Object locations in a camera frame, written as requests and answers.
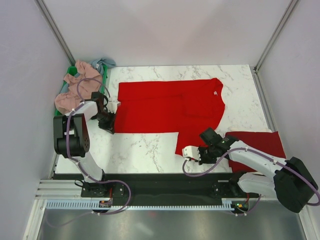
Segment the bright red t shirt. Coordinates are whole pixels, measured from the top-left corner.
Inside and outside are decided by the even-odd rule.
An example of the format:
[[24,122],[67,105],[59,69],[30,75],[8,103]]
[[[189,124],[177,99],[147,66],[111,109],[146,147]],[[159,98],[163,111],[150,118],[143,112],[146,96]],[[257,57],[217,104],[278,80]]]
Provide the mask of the bright red t shirt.
[[216,129],[225,112],[218,78],[121,82],[114,129],[118,134],[177,133],[175,153],[201,146],[200,134]]

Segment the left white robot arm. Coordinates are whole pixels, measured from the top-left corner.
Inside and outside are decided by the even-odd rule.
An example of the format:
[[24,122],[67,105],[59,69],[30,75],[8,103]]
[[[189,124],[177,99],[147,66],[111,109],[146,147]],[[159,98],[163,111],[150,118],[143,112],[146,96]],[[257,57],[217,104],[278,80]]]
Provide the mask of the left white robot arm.
[[104,181],[104,170],[90,153],[90,136],[87,122],[94,119],[100,129],[115,133],[118,102],[109,100],[101,92],[93,92],[90,99],[82,100],[78,107],[53,118],[53,143],[58,155],[76,165],[84,181],[93,183],[92,191],[99,197],[106,196],[110,185]]

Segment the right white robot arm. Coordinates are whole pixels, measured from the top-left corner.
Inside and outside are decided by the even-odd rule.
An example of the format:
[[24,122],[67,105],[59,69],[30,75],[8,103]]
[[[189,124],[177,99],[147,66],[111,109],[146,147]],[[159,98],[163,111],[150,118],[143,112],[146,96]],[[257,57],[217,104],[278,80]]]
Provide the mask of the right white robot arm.
[[245,192],[275,197],[288,210],[299,213],[313,196],[319,196],[319,187],[306,168],[296,157],[286,159],[258,150],[235,136],[221,137],[212,128],[199,137],[205,143],[198,148],[198,161],[218,161],[223,157],[243,164],[256,172],[247,172],[229,184],[229,191],[235,197]]

